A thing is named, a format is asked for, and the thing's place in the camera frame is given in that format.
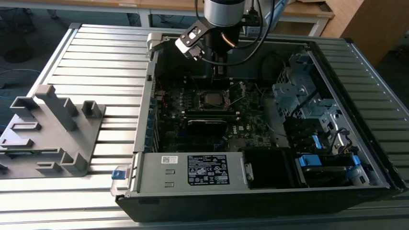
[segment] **motherboard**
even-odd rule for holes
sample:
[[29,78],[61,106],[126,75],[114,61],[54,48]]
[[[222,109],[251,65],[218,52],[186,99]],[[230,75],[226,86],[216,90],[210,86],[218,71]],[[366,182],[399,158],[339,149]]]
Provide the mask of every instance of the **motherboard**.
[[180,80],[158,79],[160,152],[235,152],[272,146],[262,106],[271,88],[240,80],[218,85],[206,85],[188,74]]

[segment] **power supply label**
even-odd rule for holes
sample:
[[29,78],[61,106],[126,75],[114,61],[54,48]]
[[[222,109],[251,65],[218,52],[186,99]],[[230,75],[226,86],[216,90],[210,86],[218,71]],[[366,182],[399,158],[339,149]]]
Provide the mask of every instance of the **power supply label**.
[[188,183],[192,186],[231,184],[227,156],[188,156]]

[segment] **gray 3d-printed holder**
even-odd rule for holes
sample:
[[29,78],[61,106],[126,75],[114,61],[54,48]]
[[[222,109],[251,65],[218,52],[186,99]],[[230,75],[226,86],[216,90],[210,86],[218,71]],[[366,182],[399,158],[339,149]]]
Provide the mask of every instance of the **gray 3d-printed holder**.
[[41,85],[35,95],[45,103],[18,97],[11,106],[17,116],[0,137],[0,179],[85,176],[106,106],[75,105],[53,85]]

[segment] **barcode sticker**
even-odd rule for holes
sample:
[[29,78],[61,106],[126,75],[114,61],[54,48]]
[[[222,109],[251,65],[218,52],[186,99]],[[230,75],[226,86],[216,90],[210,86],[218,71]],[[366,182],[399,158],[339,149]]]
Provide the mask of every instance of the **barcode sticker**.
[[163,164],[178,164],[178,156],[162,156]]
[[136,7],[136,4],[123,4],[123,3],[120,3],[119,5],[120,6],[127,6],[127,7]]

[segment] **slotted aluminum surface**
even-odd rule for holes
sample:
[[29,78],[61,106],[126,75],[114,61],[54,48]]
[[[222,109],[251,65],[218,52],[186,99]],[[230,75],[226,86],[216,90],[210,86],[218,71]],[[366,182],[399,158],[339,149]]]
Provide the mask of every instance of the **slotted aluminum surface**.
[[[182,33],[182,30],[144,30],[126,26],[83,25],[70,29],[47,64],[38,84],[54,84],[57,93],[74,102],[97,100],[107,112],[98,138],[90,173],[82,178],[19,179],[0,182],[0,229],[134,229],[224,228],[280,225],[280,229],[311,223],[318,227],[346,228],[348,221],[403,218],[408,223],[409,195],[359,205],[334,215],[274,219],[219,220],[178,223],[135,223],[115,203],[110,193],[111,172],[132,160],[148,59],[146,41],[151,32]],[[409,180],[408,111],[362,57],[343,39],[278,35],[272,38],[315,40],[323,49],[340,80],[390,153],[404,180]],[[118,184],[127,188],[126,181]]]

